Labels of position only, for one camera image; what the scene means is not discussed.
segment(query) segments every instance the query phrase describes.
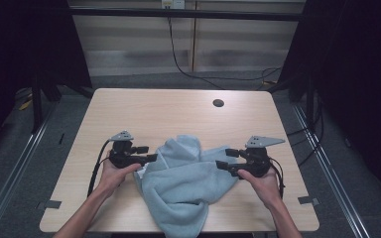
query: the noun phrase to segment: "wooden table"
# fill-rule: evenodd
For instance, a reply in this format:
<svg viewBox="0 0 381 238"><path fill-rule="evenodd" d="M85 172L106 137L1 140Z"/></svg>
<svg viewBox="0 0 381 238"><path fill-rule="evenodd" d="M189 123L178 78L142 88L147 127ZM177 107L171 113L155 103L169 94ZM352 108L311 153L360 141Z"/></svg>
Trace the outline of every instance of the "wooden table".
<svg viewBox="0 0 381 238"><path fill-rule="evenodd" d="M215 99L224 105L214 106ZM149 146L149 153L181 134L197 136L203 150L223 145L244 149L252 135L285 139L286 143L267 148L284 170L284 201L301 231L318 229L313 206L298 201L308 192L268 92L104 88L96 90L84 116L51 198L61 201L61 207L46 210L40 224L43 231L58 231L85 201L101 147L122 130L132 134L134 146ZM89 230L161 232L132 175L102 205ZM209 207L202 232L274 230L270 212L251 185L240 180Z"/></svg>

